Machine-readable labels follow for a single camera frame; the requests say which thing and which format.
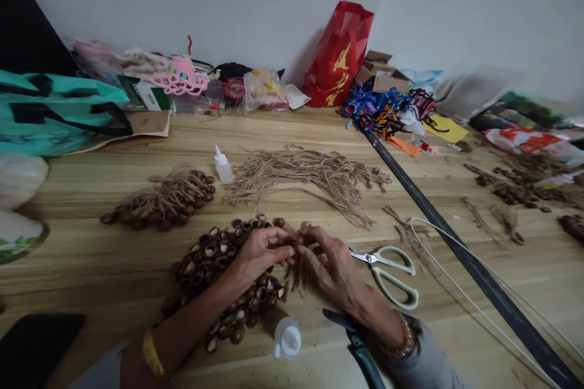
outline yellow wristband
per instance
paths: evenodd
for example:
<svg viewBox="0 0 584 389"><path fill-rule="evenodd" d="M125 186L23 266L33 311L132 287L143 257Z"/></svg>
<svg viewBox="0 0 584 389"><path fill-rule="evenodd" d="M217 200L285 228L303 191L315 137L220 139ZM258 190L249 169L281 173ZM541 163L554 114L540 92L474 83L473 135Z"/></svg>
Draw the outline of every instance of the yellow wristband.
<svg viewBox="0 0 584 389"><path fill-rule="evenodd" d="M144 360L146 360L146 364L150 368L150 371L152 371L152 373L158 378L164 377L164 368L162 367L162 363L158 358L156 346L154 345L152 327L148 328L144 333L144 339L142 341L142 352L144 354Z"/></svg>

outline red gift bag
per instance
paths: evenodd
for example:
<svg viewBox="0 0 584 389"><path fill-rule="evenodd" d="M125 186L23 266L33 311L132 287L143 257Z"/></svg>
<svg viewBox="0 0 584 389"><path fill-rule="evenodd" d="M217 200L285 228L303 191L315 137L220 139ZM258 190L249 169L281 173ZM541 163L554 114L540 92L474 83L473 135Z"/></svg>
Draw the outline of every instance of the red gift bag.
<svg viewBox="0 0 584 389"><path fill-rule="evenodd" d="M340 105L365 59L373 13L357 3L341 1L328 21L304 73L307 106Z"/></svg>

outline black bag strap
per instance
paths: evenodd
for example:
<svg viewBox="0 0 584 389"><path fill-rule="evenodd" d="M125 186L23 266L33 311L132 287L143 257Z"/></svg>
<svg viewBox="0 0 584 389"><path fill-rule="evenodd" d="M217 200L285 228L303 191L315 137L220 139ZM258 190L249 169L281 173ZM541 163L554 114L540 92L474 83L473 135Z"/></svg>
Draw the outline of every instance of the black bag strap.
<svg viewBox="0 0 584 389"><path fill-rule="evenodd" d="M128 117L113 102L100 103L91 107L92 114L107 112L114 120L124 125L123 128L102 128L101 126L85 125L83 123L68 122L44 103L10 103L14 121L16 123L45 124L45 119L52 119L74 128L84 129L110 137L126 137L134 134Z"/></svg>
<svg viewBox="0 0 584 389"><path fill-rule="evenodd" d="M30 97L48 97L53 88L53 80L47 75L39 74L34 75L27 79L31 84L33 84L37 90L30 90L26 88L20 88L14 85L0 84L0 92L6 94L20 94ZM90 97L93 95L99 95L99 89L96 87L89 88L75 88L66 93L61 93L62 97Z"/></svg>

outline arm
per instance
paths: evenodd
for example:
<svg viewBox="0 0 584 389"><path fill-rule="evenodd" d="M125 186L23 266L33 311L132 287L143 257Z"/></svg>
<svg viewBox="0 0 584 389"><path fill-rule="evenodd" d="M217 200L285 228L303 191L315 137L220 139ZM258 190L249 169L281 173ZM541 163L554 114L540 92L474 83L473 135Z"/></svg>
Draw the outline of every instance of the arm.
<svg viewBox="0 0 584 389"><path fill-rule="evenodd" d="M273 264L294 264L294 238L280 228L254 230L240 253L219 279L188 305L153 331L156 354L164 378L151 372L142 352L142 337L121 352L118 347L73 383L72 388L111 387L149 389L163 387L186 355L203 339L220 314L236 301Z"/></svg>
<svg viewBox="0 0 584 389"><path fill-rule="evenodd" d="M314 249L299 246L318 280L323 292L375 336L384 353L384 362L400 385L407 389L463 389L470 388L456 371L447 356L434 342L428 327L413 320L409 324L415 346L402 359L390 352L399 349L405 341L399 316L387 299L366 284L357 271L350 250L338 239L326 234L320 227L304 227L298 231L306 245L318 243ZM322 263L318 255L326 255Z"/></svg>

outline scissors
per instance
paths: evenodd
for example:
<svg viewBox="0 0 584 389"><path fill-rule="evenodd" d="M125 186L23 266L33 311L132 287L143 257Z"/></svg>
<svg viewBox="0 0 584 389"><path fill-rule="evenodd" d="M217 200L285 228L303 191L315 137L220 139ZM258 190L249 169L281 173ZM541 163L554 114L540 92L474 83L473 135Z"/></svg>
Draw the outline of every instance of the scissors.
<svg viewBox="0 0 584 389"><path fill-rule="evenodd" d="M379 267L375 266L375 263L379 262L379 263L387 264L388 266L391 266L391 267L396 267L397 269L403 270L404 272L407 272L410 275L415 275L414 262L408 256L408 254L406 254L404 251L402 251L401 249L398 249L394 246L384 246L384 247L380 248L377 252L374 252L373 254L368 254L368 253L364 253L361 249L357 248L356 246L352 245L349 242L345 241L344 243L351 250L352 256L354 256L355 258L358 258L359 260L365 261L369 265L371 270L373 272L375 272L375 280L377 281L377 284L379 284L380 289L383 291L385 296L387 296L387 298L391 302L393 302L395 305L397 305L405 310L413 310L416 307L418 307L418 302L420 301L420 295L418 294L417 290L412 289L411 287L402 283L397 278L393 277L392 275L389 275L387 272L385 272L385 270L380 269ZM383 256L381 256L382 252L385 252L388 250L393 251L396 254L398 254L403 259L405 264L396 263L395 261L388 260L387 258L384 258ZM401 290L406 292L408 294L408 301L401 302L400 300L394 298L394 296L391 294L391 292L387 289L387 287L383 283L382 278L384 278L385 280L389 281L390 283L394 284L395 286L399 287Z"/></svg>

